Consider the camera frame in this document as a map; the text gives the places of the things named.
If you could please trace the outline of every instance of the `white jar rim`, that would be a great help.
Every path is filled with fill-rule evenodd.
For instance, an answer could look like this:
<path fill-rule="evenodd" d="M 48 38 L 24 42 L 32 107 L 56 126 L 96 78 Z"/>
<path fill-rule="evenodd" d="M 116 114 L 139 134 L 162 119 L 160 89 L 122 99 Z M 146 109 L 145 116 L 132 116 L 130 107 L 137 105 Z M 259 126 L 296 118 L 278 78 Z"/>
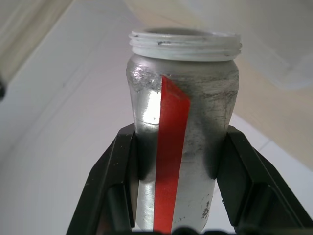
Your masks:
<path fill-rule="evenodd" d="M 188 28 L 146 28 L 129 37 L 133 53 L 166 60 L 228 61 L 240 54 L 240 35 Z"/>

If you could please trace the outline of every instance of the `red strip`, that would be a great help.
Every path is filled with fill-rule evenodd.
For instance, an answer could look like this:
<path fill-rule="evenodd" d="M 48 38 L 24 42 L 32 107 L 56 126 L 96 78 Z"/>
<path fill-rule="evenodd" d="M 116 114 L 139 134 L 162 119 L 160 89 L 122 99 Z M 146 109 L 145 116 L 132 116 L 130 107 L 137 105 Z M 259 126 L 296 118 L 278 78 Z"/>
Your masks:
<path fill-rule="evenodd" d="M 153 229 L 170 234 L 190 100 L 166 77 L 161 94 Z"/>

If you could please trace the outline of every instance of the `red tape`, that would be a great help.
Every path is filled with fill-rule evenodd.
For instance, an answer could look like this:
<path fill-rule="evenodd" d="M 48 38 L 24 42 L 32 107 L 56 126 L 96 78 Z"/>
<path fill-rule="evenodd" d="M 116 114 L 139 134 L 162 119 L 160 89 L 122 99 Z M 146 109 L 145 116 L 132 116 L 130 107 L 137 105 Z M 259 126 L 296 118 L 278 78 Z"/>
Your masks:
<path fill-rule="evenodd" d="M 153 229 L 170 234 L 190 100 L 166 77 L 161 94 Z"/>

